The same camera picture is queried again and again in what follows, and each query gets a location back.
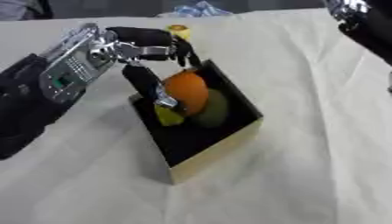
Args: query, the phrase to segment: table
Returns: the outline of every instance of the table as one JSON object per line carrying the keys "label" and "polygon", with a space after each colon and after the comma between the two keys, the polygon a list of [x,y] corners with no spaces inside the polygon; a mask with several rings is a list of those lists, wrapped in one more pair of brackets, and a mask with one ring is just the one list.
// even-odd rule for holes
{"label": "table", "polygon": [[[0,223],[390,223],[390,68],[326,10],[232,17],[0,23],[0,68],[85,22],[185,24],[265,114],[257,137],[182,185],[130,107],[116,66],[23,152],[0,163]],[[162,78],[171,62],[147,63]]]}

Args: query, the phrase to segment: robotic hand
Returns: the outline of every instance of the robotic hand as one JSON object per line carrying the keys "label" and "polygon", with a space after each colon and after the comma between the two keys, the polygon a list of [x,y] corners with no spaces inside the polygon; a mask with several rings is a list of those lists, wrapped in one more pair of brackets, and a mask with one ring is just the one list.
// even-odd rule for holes
{"label": "robotic hand", "polygon": [[[324,0],[339,29],[392,66],[390,0]],[[392,93],[392,82],[389,92]]]}
{"label": "robotic hand", "polygon": [[192,46],[169,32],[131,27],[100,31],[84,24],[59,45],[31,54],[0,73],[0,159],[21,151],[61,118],[88,85],[115,62],[126,64],[125,78],[152,102],[176,108],[160,79],[139,60],[176,60],[200,66]]}

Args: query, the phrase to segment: box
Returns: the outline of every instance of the box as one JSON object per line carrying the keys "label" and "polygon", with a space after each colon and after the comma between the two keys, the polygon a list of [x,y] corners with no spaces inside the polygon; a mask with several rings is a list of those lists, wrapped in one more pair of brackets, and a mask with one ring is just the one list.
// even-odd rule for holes
{"label": "box", "polygon": [[205,61],[197,74],[209,88],[220,90],[228,99],[227,120],[218,128],[201,128],[188,120],[179,126],[163,127],[149,101],[137,95],[130,97],[169,166],[173,184],[189,179],[230,151],[240,149],[263,120],[263,114],[211,60]]}

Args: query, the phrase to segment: small yellow object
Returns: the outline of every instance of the small yellow object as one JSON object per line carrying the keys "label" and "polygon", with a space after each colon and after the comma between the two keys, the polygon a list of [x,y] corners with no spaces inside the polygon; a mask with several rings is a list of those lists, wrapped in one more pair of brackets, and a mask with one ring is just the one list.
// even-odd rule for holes
{"label": "small yellow object", "polygon": [[182,24],[169,25],[167,31],[169,31],[171,35],[177,35],[186,41],[189,41],[189,38],[191,37],[191,30]]}
{"label": "small yellow object", "polygon": [[157,114],[157,118],[162,124],[162,126],[174,126],[180,125],[184,122],[184,117],[177,114],[176,112],[170,110],[169,108],[163,108],[158,105],[154,105],[155,113]]}

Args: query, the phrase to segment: green fruit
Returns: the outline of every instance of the green fruit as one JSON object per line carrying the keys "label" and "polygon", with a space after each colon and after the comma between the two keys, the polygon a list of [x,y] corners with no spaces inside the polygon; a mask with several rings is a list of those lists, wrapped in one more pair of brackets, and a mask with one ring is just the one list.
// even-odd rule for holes
{"label": "green fruit", "polygon": [[208,89],[206,106],[192,120],[204,128],[221,126],[228,117],[228,99],[218,90]]}

